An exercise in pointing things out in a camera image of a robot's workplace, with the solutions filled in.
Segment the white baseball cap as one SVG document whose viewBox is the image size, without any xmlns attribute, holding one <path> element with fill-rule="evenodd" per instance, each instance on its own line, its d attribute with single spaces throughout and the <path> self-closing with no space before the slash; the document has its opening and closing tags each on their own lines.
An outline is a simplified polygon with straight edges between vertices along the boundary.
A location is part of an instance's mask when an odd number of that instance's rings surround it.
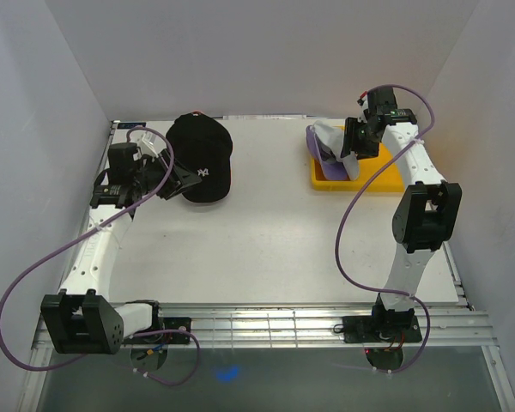
<svg viewBox="0 0 515 412">
<path fill-rule="evenodd" d="M 318 139 L 324 145 L 324 151 L 330 152 L 332 157 L 336 157 L 336 160 L 344 165 L 348 180 L 356 181 L 360 177 L 360 166 L 356 155 L 350 154 L 348 157 L 341 157 L 343 130 L 320 120 L 311 124 L 311 126 L 314 127 Z"/>
</svg>

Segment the black baseball cap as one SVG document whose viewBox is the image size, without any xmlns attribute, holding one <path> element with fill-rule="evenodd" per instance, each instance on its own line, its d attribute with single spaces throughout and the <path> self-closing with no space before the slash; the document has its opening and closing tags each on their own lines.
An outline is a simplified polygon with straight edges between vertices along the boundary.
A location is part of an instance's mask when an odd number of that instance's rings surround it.
<svg viewBox="0 0 515 412">
<path fill-rule="evenodd" d="M 231 189 L 233 141 L 228 130 L 214 118 L 200 112 L 184 114 L 167 131 L 178 160 L 201 182 L 184 197 L 192 203 L 215 203 Z"/>
</svg>

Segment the purple baseball cap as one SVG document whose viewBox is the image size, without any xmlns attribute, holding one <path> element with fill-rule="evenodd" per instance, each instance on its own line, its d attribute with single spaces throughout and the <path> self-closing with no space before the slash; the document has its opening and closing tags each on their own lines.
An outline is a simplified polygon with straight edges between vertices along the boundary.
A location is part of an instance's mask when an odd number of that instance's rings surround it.
<svg viewBox="0 0 515 412">
<path fill-rule="evenodd" d="M 332 157 L 330 152 L 324 151 L 324 145 L 318 139 L 313 126 L 306 128 L 306 146 L 311 157 L 318 162 L 320 169 L 327 180 L 343 181 L 348 179 L 344 165 Z"/>
</svg>

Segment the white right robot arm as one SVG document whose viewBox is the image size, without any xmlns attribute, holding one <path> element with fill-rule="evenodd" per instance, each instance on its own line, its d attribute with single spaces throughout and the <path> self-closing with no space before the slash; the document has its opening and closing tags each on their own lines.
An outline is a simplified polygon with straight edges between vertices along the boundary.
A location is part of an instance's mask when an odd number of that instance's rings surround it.
<svg viewBox="0 0 515 412">
<path fill-rule="evenodd" d="M 462 198 L 461 186 L 448 182 L 433 165 L 424 145 L 425 131 L 414 113 L 400 108 L 395 85 L 366 91 L 359 118 L 345 121 L 342 155 L 372 159 L 386 147 L 391 159 L 363 185 L 368 188 L 388 167 L 397 167 L 404 193 L 391 228 L 397 243 L 386 284 L 373 291 L 371 314 L 342 320 L 346 343 L 421 342 L 415 305 L 417 288 L 434 253 L 451 237 Z"/>
</svg>

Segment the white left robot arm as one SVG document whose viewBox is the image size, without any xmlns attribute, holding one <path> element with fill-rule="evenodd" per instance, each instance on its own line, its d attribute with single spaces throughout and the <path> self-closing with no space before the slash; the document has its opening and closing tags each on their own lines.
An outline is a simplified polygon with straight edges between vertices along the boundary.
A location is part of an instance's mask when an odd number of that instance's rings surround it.
<svg viewBox="0 0 515 412">
<path fill-rule="evenodd" d="M 108 167 L 95 180 L 90 200 L 90 235 L 81 242 L 58 292 L 46 295 L 40 305 L 60 354 L 115 354 L 136 334 L 149 343 L 163 337 L 165 323 L 158 317 L 157 302 L 133 300 L 113 307 L 109 289 L 135 204 L 147 195 L 168 200 L 201 181 L 179 161 L 169 165 L 169 159 L 166 150 L 153 156 L 134 142 L 114 143 L 108 149 Z"/>
</svg>

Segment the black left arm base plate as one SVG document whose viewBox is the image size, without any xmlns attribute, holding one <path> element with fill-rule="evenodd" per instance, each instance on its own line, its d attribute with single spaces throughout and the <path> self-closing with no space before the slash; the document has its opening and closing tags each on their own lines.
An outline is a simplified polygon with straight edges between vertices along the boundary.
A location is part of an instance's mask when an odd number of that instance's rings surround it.
<svg viewBox="0 0 515 412">
<path fill-rule="evenodd" d="M 189 317 L 160 317 L 147 330 L 137 332 L 137 336 L 124 339 L 124 344 L 135 345 L 185 345 L 191 342 L 186 333 L 191 332 L 192 319 Z"/>
</svg>

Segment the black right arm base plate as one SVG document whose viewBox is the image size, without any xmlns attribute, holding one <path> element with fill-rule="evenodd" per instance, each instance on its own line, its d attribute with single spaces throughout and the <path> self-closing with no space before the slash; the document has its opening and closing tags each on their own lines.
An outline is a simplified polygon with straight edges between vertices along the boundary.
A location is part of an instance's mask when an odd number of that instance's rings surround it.
<svg viewBox="0 0 515 412">
<path fill-rule="evenodd" d="M 409 324 L 381 324 L 371 315 L 346 316 L 333 327 L 335 334 L 343 335 L 345 343 L 422 342 L 418 319 L 414 316 Z"/>
</svg>

